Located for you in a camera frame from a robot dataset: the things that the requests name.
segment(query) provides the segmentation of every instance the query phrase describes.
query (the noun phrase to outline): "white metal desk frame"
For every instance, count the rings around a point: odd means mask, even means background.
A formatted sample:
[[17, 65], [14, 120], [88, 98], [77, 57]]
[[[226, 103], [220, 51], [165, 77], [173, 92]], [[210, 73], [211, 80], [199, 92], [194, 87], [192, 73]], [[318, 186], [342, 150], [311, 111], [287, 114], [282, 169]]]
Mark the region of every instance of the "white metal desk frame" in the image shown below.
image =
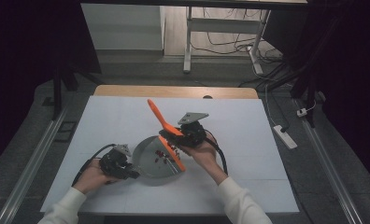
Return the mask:
[[184, 56], [184, 73], [191, 72], [191, 33], [192, 32], [215, 32], [230, 34], [256, 35], [252, 47], [247, 47], [249, 56], [257, 75], [263, 74], [263, 70], [256, 55], [264, 27], [270, 10], [263, 10], [264, 14], [260, 21], [240, 21], [223, 19], [192, 18], [192, 7], [187, 7], [187, 35]]

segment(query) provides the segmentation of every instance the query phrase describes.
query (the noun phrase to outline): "wooden floor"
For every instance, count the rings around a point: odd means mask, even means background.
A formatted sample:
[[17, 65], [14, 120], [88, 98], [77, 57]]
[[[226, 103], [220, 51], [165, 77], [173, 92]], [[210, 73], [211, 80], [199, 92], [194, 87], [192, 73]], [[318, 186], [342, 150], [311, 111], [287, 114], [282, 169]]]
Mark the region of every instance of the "wooden floor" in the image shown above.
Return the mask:
[[[164, 32], [164, 55], [165, 56], [183, 56], [186, 43], [186, 8], [185, 7], [165, 7], [165, 32]], [[253, 20], [260, 19], [261, 10], [258, 9], [237, 9], [237, 8], [202, 8], [193, 7], [193, 18], [212, 18], [212, 19], [228, 19], [228, 20]], [[245, 52], [235, 52], [227, 54], [227, 52], [236, 51], [236, 46], [252, 43], [255, 35], [244, 34], [218, 34], [218, 33], [192, 32], [191, 43], [194, 46], [192, 56], [225, 56], [225, 57], [249, 57]], [[223, 54], [213, 53], [208, 49]], [[273, 49], [266, 42], [261, 42], [259, 49], [264, 54], [266, 51]], [[280, 55], [278, 50], [270, 50], [268, 56], [277, 57]]]

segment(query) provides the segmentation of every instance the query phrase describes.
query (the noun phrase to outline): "gray carpet floor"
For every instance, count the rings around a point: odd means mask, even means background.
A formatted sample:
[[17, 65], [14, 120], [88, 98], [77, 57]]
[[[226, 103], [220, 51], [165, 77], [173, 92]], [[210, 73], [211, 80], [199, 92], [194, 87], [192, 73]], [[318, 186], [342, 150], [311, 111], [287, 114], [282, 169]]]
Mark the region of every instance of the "gray carpet floor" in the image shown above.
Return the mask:
[[[182, 62], [177, 59], [138, 61], [135, 63], [104, 63], [103, 75], [96, 75], [106, 84], [122, 85], [165, 85], [165, 86], [210, 86], [237, 87], [241, 82], [256, 78], [247, 60], [234, 60], [232, 63], [220, 63], [214, 59], [194, 59], [192, 72], [183, 75]], [[274, 64], [264, 65], [266, 72]], [[96, 85], [90, 80], [77, 75], [77, 91], [63, 91], [64, 101], [72, 95], [75, 102], [68, 108], [64, 122], [77, 124], [88, 98]], [[255, 87], [259, 81], [244, 85]], [[296, 116], [297, 106], [289, 95], [289, 87], [279, 88], [268, 94], [271, 118], [275, 123], [291, 124], [289, 135], [297, 143], [296, 150], [288, 150], [275, 136], [280, 156], [284, 162], [292, 190], [298, 203], [300, 213], [268, 214], [273, 223], [349, 223], [341, 203], [338, 201], [331, 184], [321, 168], [316, 152], [308, 139], [302, 121]], [[22, 170], [30, 159], [43, 132], [50, 123], [53, 107], [46, 104], [52, 97], [52, 83], [47, 82], [36, 89], [35, 100], [27, 118], [0, 157], [0, 210], [15, 186]], [[265, 109], [265, 95], [259, 93]], [[321, 111], [321, 101], [315, 108], [314, 120], [323, 144], [328, 149], [334, 166], [345, 183], [355, 202], [364, 223], [370, 223], [370, 175], [358, 160], [346, 141], [325, 118]], [[42, 218], [39, 209], [49, 192], [50, 185], [60, 167], [69, 146], [70, 133], [57, 133], [55, 141], [42, 162], [36, 178], [28, 190], [12, 223], [37, 223]], [[79, 223], [228, 223], [225, 217], [212, 219], [166, 217], [99, 217], [79, 214]]]

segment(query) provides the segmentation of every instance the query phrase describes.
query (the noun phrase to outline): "sleeve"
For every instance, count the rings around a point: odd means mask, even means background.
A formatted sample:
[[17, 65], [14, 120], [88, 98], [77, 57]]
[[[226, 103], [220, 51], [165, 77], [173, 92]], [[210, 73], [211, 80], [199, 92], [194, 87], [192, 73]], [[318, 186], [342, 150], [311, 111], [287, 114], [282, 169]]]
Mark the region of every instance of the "sleeve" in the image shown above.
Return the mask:
[[226, 216], [234, 224], [271, 224], [272, 221], [253, 201], [250, 192], [242, 189], [228, 177], [218, 185], [218, 194], [224, 202]]
[[38, 224], [78, 223], [78, 210], [86, 201], [86, 195], [71, 188], [63, 198], [52, 205]]

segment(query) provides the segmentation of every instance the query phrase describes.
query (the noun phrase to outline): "person's left hand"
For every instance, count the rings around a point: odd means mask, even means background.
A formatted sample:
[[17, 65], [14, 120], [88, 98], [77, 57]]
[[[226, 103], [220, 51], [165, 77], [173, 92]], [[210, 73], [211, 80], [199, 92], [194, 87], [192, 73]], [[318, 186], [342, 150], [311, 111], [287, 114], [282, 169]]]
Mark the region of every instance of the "person's left hand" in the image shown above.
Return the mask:
[[74, 185], [74, 189], [79, 190], [83, 194], [91, 190], [99, 189], [107, 182], [118, 181], [118, 178], [113, 176], [104, 175], [100, 168], [99, 159], [94, 159], [80, 176], [78, 182]]

